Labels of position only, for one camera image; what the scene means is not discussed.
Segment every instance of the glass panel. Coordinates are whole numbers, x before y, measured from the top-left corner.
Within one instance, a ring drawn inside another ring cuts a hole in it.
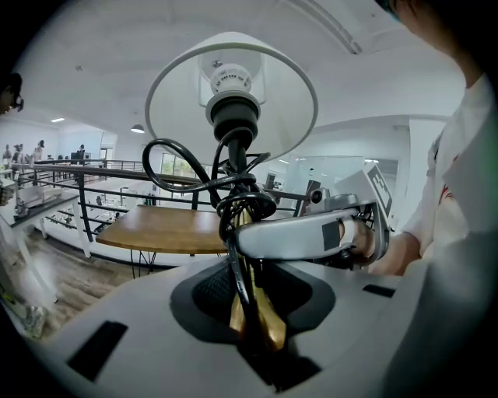
[[[324,168],[321,173],[321,186],[328,188],[331,195],[344,194],[337,192],[334,185],[360,171],[363,168],[364,158],[362,156],[330,156],[324,160]]]
[[[286,183],[286,174],[272,169],[268,170],[268,174],[275,176],[273,178],[273,184],[268,187],[270,190],[283,190],[284,184]]]
[[[311,181],[321,182],[323,157],[291,157],[287,169],[284,192],[304,195]]]
[[[161,174],[173,175],[174,155],[163,153],[163,162],[161,165]]]

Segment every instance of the black rectangular slot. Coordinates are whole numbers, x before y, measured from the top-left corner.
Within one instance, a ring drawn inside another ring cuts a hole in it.
[[[367,285],[363,290],[365,292],[373,293],[374,295],[381,295],[388,298],[391,298],[396,292],[396,289],[384,288],[377,285]]]
[[[127,329],[127,326],[119,322],[104,322],[69,359],[68,365],[88,380],[95,381]]]

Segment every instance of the light bulb socket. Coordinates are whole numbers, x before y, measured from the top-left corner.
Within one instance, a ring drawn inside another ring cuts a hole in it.
[[[246,127],[237,139],[245,149],[258,136],[259,102],[251,94],[225,91],[210,99],[206,107],[208,122],[214,127],[215,138],[220,141],[237,127]]]

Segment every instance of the glasses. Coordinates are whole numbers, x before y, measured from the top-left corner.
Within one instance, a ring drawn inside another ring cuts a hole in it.
[[[13,101],[10,109],[17,109],[18,112],[24,109],[24,99],[21,96],[17,96]]]
[[[389,4],[389,0],[375,0],[375,2],[387,13],[391,14],[391,16],[399,21],[398,16],[396,15],[395,11],[391,8],[391,5]]]

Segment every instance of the white wall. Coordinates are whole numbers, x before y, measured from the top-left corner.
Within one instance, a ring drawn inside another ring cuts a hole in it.
[[[102,135],[102,131],[61,132],[58,155],[69,156],[71,158],[71,152],[76,152],[79,146],[83,144],[85,145],[85,152],[91,153],[90,158],[98,159],[100,156]]]
[[[48,155],[52,155],[56,159],[59,142],[59,132],[56,128],[42,127],[39,124],[24,120],[10,120],[9,118],[0,120],[0,150],[2,153],[7,144],[10,145],[12,154],[16,151],[15,144],[23,144],[23,152],[26,155],[31,155],[40,140],[45,141],[42,160],[46,160]]]
[[[263,185],[265,185],[269,167],[270,162],[264,162],[258,164],[251,170],[251,174],[254,174],[256,176],[256,180],[258,183],[262,183]]]
[[[329,61],[308,75],[320,103],[317,126],[394,115],[449,117],[465,92],[458,67],[426,45]]]
[[[399,161],[398,177],[393,193],[392,214],[402,213],[410,170],[410,134],[408,128],[378,127],[344,129],[310,135],[294,153],[303,156],[362,156]]]
[[[114,158],[116,160],[142,161],[143,145],[147,145],[153,138],[149,133],[137,134],[132,131],[117,135]]]
[[[427,181],[427,153],[446,122],[410,119],[410,168],[403,212],[398,229],[402,228],[419,205]]]
[[[117,134],[105,131],[102,135],[101,148],[115,148],[117,141]]]

